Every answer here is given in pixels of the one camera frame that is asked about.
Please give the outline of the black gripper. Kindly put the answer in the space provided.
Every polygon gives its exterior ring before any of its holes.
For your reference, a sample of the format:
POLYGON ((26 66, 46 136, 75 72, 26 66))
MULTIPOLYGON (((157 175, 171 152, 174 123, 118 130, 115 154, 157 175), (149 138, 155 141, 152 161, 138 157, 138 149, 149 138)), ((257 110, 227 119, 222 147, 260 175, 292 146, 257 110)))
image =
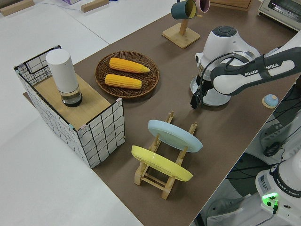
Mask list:
POLYGON ((190 105, 193 109, 197 109, 201 101, 201 97, 207 95, 208 90, 210 89, 210 81, 200 80, 198 91, 192 95, 190 105))

